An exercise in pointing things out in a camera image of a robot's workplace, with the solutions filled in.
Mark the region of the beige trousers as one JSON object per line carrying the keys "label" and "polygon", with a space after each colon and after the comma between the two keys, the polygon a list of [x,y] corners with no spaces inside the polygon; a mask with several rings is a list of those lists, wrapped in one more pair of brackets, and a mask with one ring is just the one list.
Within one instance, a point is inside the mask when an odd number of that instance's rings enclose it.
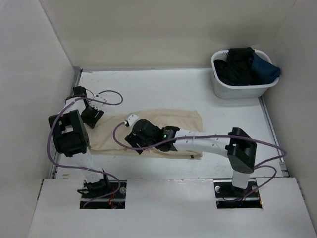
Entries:
{"label": "beige trousers", "polygon": [[[176,126],[188,131],[202,132],[203,120],[197,111],[179,109],[153,109],[134,112],[140,119],[146,119],[159,128]],[[115,127],[124,122],[129,114],[102,115],[95,128],[85,126],[90,141],[90,151],[94,155],[124,155],[138,156],[135,150],[128,150],[118,145],[112,136]],[[199,159],[203,155],[200,151],[169,151],[162,152],[155,148],[142,152],[141,157],[157,157],[168,159]]]}

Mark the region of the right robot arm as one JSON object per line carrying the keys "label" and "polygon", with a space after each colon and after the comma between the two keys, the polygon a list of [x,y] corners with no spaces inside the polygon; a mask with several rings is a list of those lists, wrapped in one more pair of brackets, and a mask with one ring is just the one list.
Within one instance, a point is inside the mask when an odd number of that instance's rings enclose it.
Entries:
{"label": "right robot arm", "polygon": [[229,138],[209,138],[175,126],[159,128],[146,119],[128,118],[125,126],[132,128],[125,137],[128,144],[141,154],[145,147],[162,152],[207,152],[228,158],[233,169],[230,191],[241,196],[248,190],[250,174],[255,168],[257,144],[242,129],[234,127]]}

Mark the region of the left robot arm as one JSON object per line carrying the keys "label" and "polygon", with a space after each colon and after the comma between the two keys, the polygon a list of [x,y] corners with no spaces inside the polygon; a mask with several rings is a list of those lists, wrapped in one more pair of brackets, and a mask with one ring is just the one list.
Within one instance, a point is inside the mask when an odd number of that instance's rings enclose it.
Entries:
{"label": "left robot arm", "polygon": [[111,192],[108,176],[100,173],[104,171],[101,167],[94,165],[85,128],[95,128],[103,114],[103,111],[89,103],[86,88],[78,86],[73,88],[73,95],[66,99],[62,115],[49,116],[57,152],[69,157],[76,167],[83,168],[84,186],[77,192],[87,199],[98,196],[104,198]]}

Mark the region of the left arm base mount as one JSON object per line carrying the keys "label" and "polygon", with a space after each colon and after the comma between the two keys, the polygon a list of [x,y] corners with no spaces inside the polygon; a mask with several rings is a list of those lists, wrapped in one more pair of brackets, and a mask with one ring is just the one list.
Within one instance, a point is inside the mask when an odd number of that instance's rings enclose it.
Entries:
{"label": "left arm base mount", "polygon": [[120,181],[120,189],[118,182],[110,180],[108,183],[86,183],[84,187],[78,189],[81,195],[80,209],[124,209],[126,201],[127,181]]}

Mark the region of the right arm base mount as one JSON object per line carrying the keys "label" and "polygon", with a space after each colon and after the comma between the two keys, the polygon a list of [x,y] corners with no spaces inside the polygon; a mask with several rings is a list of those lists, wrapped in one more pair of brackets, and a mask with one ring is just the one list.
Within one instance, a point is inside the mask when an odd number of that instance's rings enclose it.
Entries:
{"label": "right arm base mount", "polygon": [[257,182],[252,179],[246,189],[236,188],[231,180],[215,180],[213,182],[218,209],[262,209]]}

